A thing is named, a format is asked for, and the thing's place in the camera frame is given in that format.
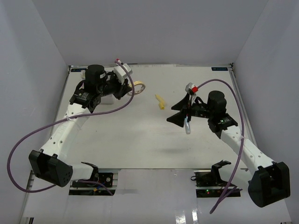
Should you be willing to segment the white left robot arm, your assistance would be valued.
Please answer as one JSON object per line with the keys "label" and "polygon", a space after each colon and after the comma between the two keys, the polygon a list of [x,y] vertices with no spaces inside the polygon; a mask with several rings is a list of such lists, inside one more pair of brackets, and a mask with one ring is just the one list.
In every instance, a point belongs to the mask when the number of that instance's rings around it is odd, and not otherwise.
{"label": "white left robot arm", "polygon": [[28,156],[37,178],[59,187],[80,179],[88,186],[98,183],[95,165],[87,162],[69,165],[66,162],[67,154],[81,127],[94,114],[103,97],[114,95],[116,99],[121,99],[132,91],[132,85],[129,84],[131,68],[119,60],[116,64],[111,72],[106,72],[102,65],[97,64],[81,71],[83,77],[69,101],[63,122],[41,149],[31,151]]}

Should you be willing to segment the yellow masking tape roll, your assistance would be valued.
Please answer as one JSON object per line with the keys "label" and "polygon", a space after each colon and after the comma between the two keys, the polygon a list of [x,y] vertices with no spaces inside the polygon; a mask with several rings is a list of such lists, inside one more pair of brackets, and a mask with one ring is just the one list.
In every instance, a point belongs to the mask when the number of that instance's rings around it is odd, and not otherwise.
{"label": "yellow masking tape roll", "polygon": [[142,93],[146,88],[146,85],[142,81],[135,81],[133,82],[133,84],[134,84],[134,95],[138,95]]}

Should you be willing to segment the yellow highlighter body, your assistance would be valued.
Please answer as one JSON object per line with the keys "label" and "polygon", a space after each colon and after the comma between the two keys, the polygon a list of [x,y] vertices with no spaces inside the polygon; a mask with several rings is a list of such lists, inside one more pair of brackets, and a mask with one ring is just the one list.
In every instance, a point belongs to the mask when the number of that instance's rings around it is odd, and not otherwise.
{"label": "yellow highlighter body", "polygon": [[160,95],[156,94],[155,97],[159,101],[159,103],[166,105],[165,100]]}

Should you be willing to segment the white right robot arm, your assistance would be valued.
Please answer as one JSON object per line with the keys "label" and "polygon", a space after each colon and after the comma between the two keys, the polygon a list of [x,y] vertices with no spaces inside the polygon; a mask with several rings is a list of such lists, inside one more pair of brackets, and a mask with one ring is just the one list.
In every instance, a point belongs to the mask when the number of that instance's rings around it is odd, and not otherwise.
{"label": "white right robot arm", "polygon": [[176,114],[166,120],[189,133],[192,117],[206,118],[210,130],[240,156],[252,174],[248,194],[258,207],[288,198],[291,195],[289,167],[284,162],[275,162],[245,138],[238,123],[226,112],[226,105],[221,91],[211,91],[206,103],[196,95],[186,94],[171,107]]}

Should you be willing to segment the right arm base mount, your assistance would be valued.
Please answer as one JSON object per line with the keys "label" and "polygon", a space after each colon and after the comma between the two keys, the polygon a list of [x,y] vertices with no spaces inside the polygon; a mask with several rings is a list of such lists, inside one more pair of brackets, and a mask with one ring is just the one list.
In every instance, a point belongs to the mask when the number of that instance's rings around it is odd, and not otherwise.
{"label": "right arm base mount", "polygon": [[222,180],[219,170],[223,166],[230,165],[231,162],[223,161],[214,164],[210,169],[201,169],[194,171],[194,175],[190,178],[195,182],[197,198],[218,198],[221,196],[227,184]]}

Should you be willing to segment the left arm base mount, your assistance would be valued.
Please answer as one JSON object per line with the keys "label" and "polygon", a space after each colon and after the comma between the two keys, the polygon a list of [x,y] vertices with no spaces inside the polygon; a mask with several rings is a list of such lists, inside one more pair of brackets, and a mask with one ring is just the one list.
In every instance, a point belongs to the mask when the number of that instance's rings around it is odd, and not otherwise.
{"label": "left arm base mount", "polygon": [[114,173],[100,171],[88,162],[75,167],[75,178],[72,176],[69,195],[71,196],[113,196],[115,194]]}

